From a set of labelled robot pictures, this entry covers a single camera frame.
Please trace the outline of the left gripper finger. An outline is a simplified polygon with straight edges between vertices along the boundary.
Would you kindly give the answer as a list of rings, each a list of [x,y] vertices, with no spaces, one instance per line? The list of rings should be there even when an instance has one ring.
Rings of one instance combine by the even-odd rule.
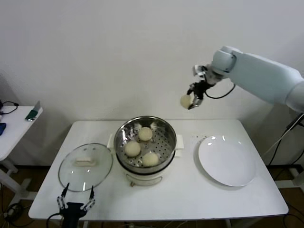
[[[91,187],[90,196],[88,202],[81,207],[83,211],[89,211],[95,205],[95,192],[94,187]]]
[[[58,207],[60,210],[63,210],[63,209],[67,209],[68,208],[68,205],[67,203],[65,202],[65,196],[66,196],[66,193],[68,191],[68,187],[69,187],[69,184],[68,183],[65,188],[63,189],[62,193],[60,196],[57,197],[57,204],[58,204]]]

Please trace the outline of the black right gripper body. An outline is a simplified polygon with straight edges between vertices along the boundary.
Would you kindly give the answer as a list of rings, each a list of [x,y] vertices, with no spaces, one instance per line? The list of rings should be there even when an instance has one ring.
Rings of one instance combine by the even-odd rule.
[[[193,90],[193,94],[196,95],[199,99],[203,100],[204,93],[212,87],[208,82],[201,80],[199,82],[193,83],[195,84],[195,88]]]

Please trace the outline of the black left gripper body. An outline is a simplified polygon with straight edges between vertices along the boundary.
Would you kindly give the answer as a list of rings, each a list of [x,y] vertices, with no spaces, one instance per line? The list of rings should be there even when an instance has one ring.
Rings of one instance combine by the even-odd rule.
[[[79,219],[87,214],[82,208],[83,205],[83,203],[69,202],[67,208],[60,210],[60,215],[63,217],[62,228],[77,228]]]

